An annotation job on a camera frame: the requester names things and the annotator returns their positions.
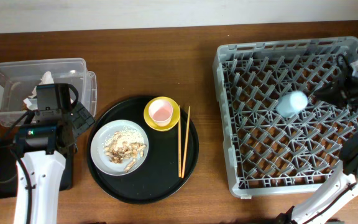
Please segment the grey plate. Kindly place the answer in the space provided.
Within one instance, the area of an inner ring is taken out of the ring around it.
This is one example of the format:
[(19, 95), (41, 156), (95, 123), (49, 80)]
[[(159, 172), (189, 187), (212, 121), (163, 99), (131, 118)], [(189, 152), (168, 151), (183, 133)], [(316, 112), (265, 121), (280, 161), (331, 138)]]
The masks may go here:
[[(147, 145), (145, 150), (145, 157), (140, 159), (140, 161), (129, 172), (124, 172), (126, 163), (124, 164), (111, 163), (108, 157), (104, 154), (104, 146), (103, 146), (105, 140), (108, 137), (113, 135), (116, 131), (122, 130), (124, 128), (138, 130), (143, 136), (145, 143)], [(138, 169), (144, 163), (145, 158), (147, 157), (148, 150), (149, 150), (149, 139), (146, 135), (146, 132), (138, 124), (132, 121), (121, 119), (121, 120), (111, 121), (103, 125), (99, 130), (97, 130), (96, 134), (94, 135), (91, 141), (90, 153), (91, 153), (92, 161), (100, 171), (108, 175), (120, 176), (120, 175), (129, 174), (135, 171), (136, 169)]]

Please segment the blue cup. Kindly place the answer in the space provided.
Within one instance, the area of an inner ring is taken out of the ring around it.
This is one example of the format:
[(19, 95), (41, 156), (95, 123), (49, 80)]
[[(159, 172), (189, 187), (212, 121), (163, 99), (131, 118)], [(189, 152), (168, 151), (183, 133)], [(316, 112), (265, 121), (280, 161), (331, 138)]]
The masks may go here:
[(283, 118), (290, 118), (305, 109), (307, 104), (308, 97), (302, 91), (293, 91), (281, 97), (275, 109)]

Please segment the pink cup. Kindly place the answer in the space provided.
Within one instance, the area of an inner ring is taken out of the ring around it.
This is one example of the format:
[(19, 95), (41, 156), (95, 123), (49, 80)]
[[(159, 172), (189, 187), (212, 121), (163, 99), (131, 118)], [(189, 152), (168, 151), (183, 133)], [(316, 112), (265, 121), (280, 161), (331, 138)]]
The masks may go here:
[(153, 100), (149, 106), (148, 113), (157, 126), (166, 126), (172, 119), (173, 106), (168, 100)]

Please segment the yellow bowl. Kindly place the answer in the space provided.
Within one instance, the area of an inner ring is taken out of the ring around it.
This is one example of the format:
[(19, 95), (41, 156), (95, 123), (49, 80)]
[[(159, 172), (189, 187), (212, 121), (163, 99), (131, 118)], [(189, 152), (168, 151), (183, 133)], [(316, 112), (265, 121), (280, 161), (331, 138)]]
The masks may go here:
[[(148, 113), (149, 106), (150, 106), (151, 102), (153, 102), (153, 100), (157, 100), (157, 99), (168, 100), (171, 103), (171, 105), (173, 106), (172, 119), (169, 122), (169, 124), (166, 126), (157, 126), (149, 116), (149, 113)], [(146, 106), (144, 108), (144, 120), (149, 127), (151, 127), (152, 129), (154, 129), (156, 131), (168, 131), (168, 130), (172, 129), (178, 122), (178, 119), (179, 119), (178, 107), (179, 107), (179, 105), (173, 99), (171, 99), (169, 97), (160, 96), (160, 97), (153, 98), (146, 104)]]

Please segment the round black serving tray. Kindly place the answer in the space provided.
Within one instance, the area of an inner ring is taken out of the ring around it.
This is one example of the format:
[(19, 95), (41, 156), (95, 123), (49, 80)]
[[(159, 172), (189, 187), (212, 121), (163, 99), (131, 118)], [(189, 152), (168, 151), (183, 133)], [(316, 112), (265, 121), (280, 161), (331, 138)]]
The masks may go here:
[[(188, 142), (185, 177), (178, 176), (178, 129), (160, 132), (144, 120), (144, 109), (153, 96), (135, 96), (118, 102), (106, 110), (93, 126), (86, 149), (88, 168), (95, 182), (110, 196), (134, 204), (154, 203), (178, 191), (194, 171), (199, 154), (198, 133), (188, 115), (181, 110), (181, 137)], [(91, 158), (91, 142), (96, 132), (111, 121), (125, 119), (138, 124), (150, 142), (145, 162), (130, 174), (115, 177), (102, 172)]]

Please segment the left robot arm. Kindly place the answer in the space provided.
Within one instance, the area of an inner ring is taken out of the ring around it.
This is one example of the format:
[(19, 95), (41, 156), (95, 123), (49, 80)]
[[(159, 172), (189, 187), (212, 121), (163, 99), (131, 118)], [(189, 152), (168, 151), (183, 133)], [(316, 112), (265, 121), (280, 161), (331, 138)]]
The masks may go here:
[(66, 159), (76, 139), (94, 125), (94, 117), (71, 95), (67, 83), (38, 85), (37, 109), (26, 111), (14, 135), (11, 154), (17, 166), (14, 223), (56, 223), (58, 194)]

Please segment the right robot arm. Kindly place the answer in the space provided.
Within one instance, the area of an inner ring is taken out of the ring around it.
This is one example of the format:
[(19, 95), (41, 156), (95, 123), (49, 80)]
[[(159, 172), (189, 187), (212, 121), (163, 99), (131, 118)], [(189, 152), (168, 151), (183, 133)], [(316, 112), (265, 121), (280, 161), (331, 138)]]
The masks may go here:
[[(358, 78), (343, 76), (314, 91), (317, 100), (358, 108)], [(358, 196), (358, 132), (342, 146), (334, 173), (303, 203), (279, 214), (274, 223), (326, 223)]]

